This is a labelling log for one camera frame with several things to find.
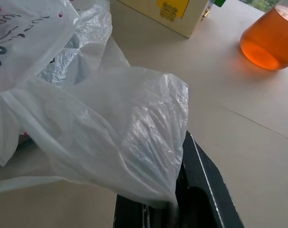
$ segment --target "table surface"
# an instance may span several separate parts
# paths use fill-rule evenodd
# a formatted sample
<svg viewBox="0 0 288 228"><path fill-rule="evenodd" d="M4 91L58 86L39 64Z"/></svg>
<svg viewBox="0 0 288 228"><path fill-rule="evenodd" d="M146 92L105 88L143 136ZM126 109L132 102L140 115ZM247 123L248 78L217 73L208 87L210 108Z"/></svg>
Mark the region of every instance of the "table surface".
<svg viewBox="0 0 288 228"><path fill-rule="evenodd" d="M288 68L267 71L238 46L263 13L214 6L190 39L117 1L113 37L131 66L189 85L188 130L218 166L247 228L288 228Z"/></svg>

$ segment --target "orange liquid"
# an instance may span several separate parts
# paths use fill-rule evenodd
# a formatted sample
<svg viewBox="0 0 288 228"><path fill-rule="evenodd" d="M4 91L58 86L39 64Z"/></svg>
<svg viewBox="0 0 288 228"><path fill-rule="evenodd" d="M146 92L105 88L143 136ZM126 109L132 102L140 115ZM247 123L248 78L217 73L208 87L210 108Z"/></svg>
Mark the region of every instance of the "orange liquid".
<svg viewBox="0 0 288 228"><path fill-rule="evenodd" d="M277 5L259 18L242 34L240 47L260 67L288 67L288 7Z"/></svg>

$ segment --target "yellow label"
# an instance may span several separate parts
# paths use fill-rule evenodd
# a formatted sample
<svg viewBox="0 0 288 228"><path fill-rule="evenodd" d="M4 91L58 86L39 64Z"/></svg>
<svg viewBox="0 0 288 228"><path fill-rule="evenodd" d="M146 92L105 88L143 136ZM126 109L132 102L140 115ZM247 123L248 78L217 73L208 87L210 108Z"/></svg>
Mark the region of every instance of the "yellow label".
<svg viewBox="0 0 288 228"><path fill-rule="evenodd" d="M171 12L177 15L177 17L182 18L186 10L189 0L158 0L157 5L164 9L164 6L169 6L171 8L176 8L177 12Z"/></svg>

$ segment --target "white table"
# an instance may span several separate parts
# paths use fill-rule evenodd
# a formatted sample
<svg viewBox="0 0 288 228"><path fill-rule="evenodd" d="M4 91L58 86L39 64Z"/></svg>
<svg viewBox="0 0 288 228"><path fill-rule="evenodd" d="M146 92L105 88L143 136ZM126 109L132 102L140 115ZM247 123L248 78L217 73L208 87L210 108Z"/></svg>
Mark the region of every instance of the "white table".
<svg viewBox="0 0 288 228"><path fill-rule="evenodd" d="M238 42L263 13L214 6L186 39L112 1L113 36L132 66L189 85L188 130L218 166L247 228L288 228L288 68L249 62Z"/></svg>

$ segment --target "greenery outside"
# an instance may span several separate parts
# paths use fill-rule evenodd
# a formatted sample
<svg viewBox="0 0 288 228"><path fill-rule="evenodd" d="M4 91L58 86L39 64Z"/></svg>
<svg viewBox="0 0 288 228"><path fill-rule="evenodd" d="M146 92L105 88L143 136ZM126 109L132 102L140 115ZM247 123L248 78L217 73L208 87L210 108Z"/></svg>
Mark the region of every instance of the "greenery outside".
<svg viewBox="0 0 288 228"><path fill-rule="evenodd" d="M239 0L263 12L269 11L279 0Z"/></svg>

